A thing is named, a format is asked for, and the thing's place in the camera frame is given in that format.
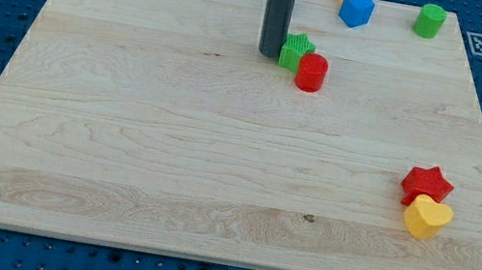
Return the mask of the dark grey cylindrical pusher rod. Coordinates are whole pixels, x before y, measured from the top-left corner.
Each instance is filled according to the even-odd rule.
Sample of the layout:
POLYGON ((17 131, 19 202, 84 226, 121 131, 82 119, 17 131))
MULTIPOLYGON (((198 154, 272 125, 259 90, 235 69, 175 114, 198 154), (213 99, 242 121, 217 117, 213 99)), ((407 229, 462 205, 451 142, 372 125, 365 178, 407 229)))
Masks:
POLYGON ((286 41, 295 0, 266 0, 259 51, 265 57, 279 58, 286 41))

